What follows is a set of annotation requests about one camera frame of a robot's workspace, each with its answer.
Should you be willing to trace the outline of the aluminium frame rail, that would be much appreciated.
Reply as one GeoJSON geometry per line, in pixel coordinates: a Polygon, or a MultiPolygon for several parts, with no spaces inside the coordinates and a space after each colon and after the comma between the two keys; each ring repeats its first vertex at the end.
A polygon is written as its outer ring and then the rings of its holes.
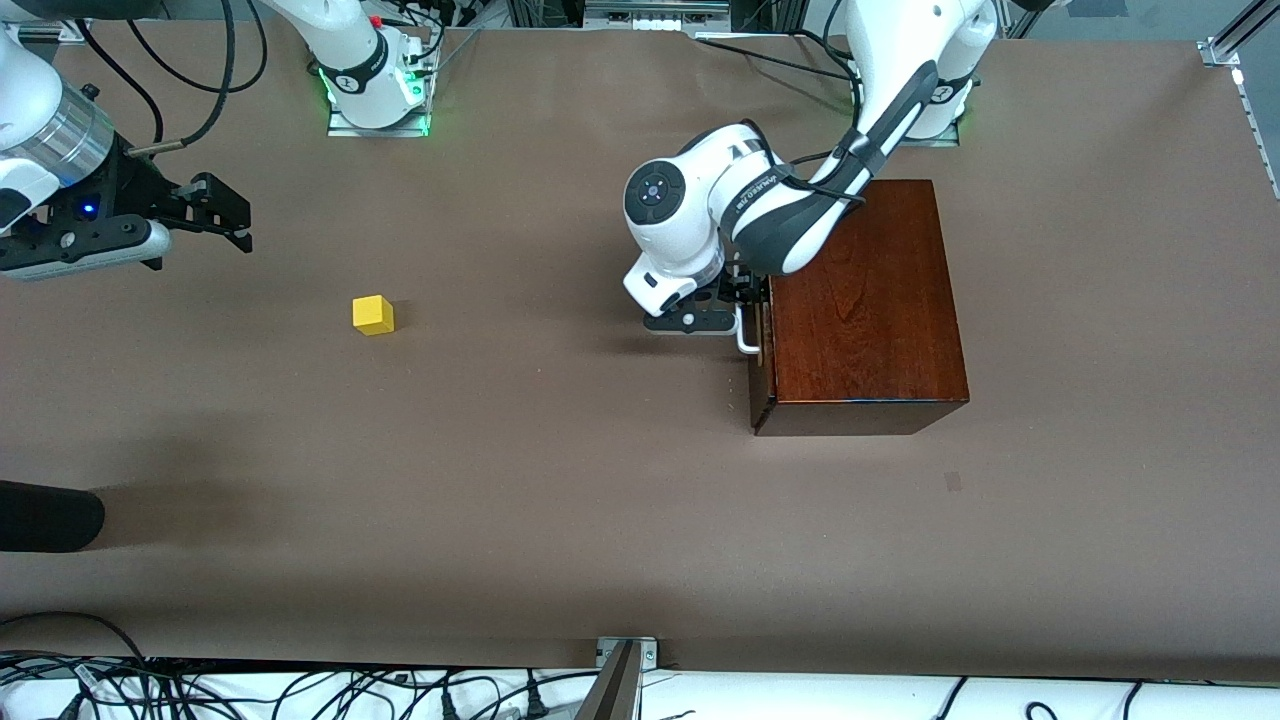
{"type": "Polygon", "coordinates": [[[1271,149],[1254,101],[1254,87],[1262,79],[1256,68],[1257,49],[1272,26],[1280,26],[1280,0],[1245,0],[1225,26],[1198,40],[1196,49],[1204,67],[1229,70],[1270,192],[1280,202],[1280,150],[1271,149]]]}

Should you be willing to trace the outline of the black cylindrical object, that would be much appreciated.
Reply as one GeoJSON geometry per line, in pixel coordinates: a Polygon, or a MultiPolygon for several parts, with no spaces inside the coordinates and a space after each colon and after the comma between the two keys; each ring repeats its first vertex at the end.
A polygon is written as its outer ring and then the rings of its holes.
{"type": "Polygon", "coordinates": [[[99,537],[105,516],[90,491],[0,480],[0,552],[82,551],[99,537]]]}

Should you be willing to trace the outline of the dark brown wooden cabinet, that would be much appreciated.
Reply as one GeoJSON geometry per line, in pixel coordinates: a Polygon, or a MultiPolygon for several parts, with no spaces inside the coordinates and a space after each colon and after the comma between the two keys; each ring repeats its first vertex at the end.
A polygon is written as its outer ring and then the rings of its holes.
{"type": "Polygon", "coordinates": [[[879,179],[745,319],[764,437],[910,436],[970,401],[934,186],[879,179]]]}

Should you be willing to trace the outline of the light wood drawer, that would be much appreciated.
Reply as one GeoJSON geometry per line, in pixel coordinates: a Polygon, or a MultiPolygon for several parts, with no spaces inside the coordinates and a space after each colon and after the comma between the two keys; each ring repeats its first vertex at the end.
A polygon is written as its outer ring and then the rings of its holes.
{"type": "Polygon", "coordinates": [[[776,393],[769,281],[759,281],[751,300],[742,300],[735,309],[739,319],[739,350],[748,356],[751,401],[767,406],[773,402],[776,393]]]}

